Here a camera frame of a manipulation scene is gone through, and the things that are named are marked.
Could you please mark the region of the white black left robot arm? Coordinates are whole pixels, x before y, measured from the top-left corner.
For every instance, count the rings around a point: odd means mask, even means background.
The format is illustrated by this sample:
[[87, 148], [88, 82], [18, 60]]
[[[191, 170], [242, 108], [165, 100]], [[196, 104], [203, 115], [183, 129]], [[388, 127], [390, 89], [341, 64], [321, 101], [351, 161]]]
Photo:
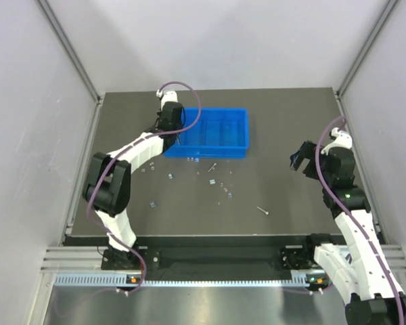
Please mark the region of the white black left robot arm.
[[183, 105], [176, 91], [158, 91], [157, 97], [160, 109], [154, 125], [121, 149], [94, 154], [83, 188], [83, 199], [92, 203], [110, 249], [118, 254], [129, 255], [137, 240], [127, 215], [132, 173], [173, 146], [176, 131], [183, 128]]

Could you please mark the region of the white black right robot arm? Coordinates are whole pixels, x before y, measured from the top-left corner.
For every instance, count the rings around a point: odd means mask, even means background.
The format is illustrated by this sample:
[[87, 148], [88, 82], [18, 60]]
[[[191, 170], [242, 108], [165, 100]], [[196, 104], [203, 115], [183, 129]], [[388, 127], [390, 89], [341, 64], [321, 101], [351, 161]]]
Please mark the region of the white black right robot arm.
[[376, 234], [365, 192], [355, 185], [353, 141], [339, 128], [331, 142], [319, 146], [305, 141], [290, 157], [304, 175], [320, 181], [323, 201], [346, 242], [344, 255], [329, 234], [310, 234], [304, 256], [321, 267], [344, 302], [348, 324], [406, 324], [406, 294], [393, 276]]

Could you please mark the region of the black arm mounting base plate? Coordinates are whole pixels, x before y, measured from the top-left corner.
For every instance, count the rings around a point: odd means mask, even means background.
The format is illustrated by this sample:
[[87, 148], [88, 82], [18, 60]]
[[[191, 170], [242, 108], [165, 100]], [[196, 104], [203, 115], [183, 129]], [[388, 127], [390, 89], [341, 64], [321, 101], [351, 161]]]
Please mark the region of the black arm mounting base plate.
[[131, 252], [120, 252], [106, 237], [68, 236], [64, 246], [104, 247], [102, 269], [147, 270], [151, 277], [178, 267], [196, 269], [206, 276], [257, 267], [265, 272], [307, 269], [312, 265], [307, 245], [315, 242], [344, 244], [340, 235], [308, 236], [141, 236]]

